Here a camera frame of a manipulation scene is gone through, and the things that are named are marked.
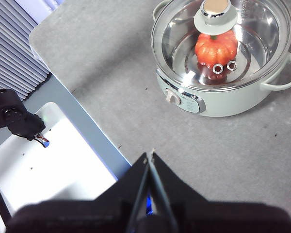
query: lid knob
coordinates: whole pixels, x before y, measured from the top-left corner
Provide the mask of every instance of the lid knob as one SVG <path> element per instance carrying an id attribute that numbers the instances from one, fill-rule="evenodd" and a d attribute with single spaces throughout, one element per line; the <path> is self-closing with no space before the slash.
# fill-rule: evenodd
<path id="1" fill-rule="evenodd" d="M 228 0 L 206 0 L 204 11 L 210 15 L 217 15 L 225 11 L 228 7 Z"/>
<path id="2" fill-rule="evenodd" d="M 194 17 L 194 24 L 201 33 L 220 35 L 237 23 L 237 11 L 230 0 L 204 0 Z"/>

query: control panel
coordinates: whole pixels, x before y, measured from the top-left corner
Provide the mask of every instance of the control panel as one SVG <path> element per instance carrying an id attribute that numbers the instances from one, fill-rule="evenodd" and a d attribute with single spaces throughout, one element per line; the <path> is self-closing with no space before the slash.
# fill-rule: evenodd
<path id="1" fill-rule="evenodd" d="M 157 78 L 160 88 L 166 95 L 167 102 L 175 104 L 179 108 L 191 113 L 198 114 L 206 110 L 205 102 L 201 98 L 184 92 L 184 90 L 172 85 L 159 74 L 157 74 Z"/>

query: metal vent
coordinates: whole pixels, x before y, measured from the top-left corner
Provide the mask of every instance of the metal vent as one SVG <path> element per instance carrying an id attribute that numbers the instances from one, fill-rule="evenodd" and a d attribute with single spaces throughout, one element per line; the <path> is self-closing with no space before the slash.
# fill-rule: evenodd
<path id="1" fill-rule="evenodd" d="M 22 100 L 49 74 L 28 43 L 36 25 L 15 0 L 0 0 L 0 89 L 15 90 Z"/>

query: wire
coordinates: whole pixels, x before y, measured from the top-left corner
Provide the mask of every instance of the wire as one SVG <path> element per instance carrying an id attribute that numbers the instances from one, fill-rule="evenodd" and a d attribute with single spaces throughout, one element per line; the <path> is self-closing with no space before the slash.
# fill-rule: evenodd
<path id="1" fill-rule="evenodd" d="M 41 138 L 43 141 L 49 142 L 45 137 L 42 137 L 41 135 L 38 135 L 37 138 Z"/>
<path id="2" fill-rule="evenodd" d="M 38 139 L 34 138 L 34 141 L 37 141 L 37 142 L 40 143 L 44 148 L 46 148 L 46 146 L 43 144 L 43 142 L 39 141 Z"/>

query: white platform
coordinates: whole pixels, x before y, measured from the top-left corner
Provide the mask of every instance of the white platform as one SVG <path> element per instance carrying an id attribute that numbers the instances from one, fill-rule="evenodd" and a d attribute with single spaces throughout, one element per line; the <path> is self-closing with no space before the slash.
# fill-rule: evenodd
<path id="1" fill-rule="evenodd" d="M 58 105 L 47 103 L 37 114 L 48 148 L 14 135 L 0 146 L 0 191 L 11 214 L 49 199 L 93 200 L 116 182 Z"/>

